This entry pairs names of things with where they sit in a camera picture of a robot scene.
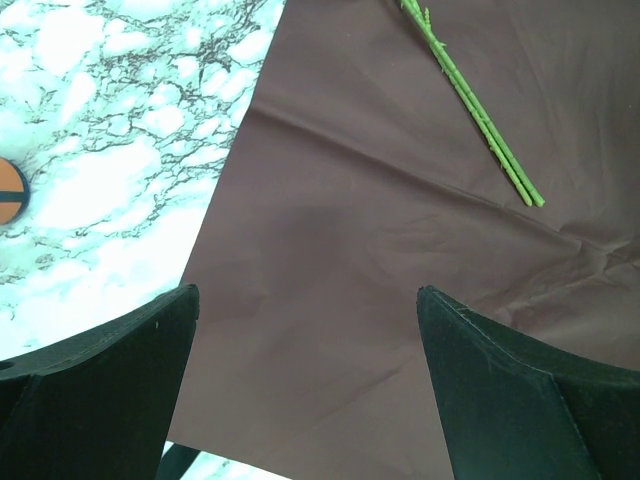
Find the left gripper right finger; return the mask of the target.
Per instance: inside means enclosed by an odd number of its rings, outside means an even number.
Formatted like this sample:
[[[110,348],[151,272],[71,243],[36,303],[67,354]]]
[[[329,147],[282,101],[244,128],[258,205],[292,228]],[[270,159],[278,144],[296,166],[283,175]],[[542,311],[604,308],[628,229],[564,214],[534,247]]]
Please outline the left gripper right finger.
[[[457,479],[636,479],[639,374],[552,347],[441,290],[417,317]]]

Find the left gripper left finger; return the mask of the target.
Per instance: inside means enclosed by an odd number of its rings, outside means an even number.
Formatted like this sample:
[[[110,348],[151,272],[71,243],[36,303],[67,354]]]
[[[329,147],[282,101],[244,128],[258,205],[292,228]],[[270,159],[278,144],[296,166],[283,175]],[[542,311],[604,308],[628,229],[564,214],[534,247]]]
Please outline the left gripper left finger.
[[[1,363],[1,476],[180,479],[199,450],[165,445],[199,316],[183,285]]]

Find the dark red wrapping paper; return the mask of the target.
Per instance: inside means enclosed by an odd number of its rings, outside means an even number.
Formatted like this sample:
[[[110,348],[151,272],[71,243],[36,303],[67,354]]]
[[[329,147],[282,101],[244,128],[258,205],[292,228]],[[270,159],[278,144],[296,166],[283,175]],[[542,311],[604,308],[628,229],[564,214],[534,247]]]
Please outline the dark red wrapping paper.
[[[428,7],[544,206],[395,2],[288,2],[183,276],[171,440],[294,479],[450,478],[425,285],[638,368],[638,3]]]

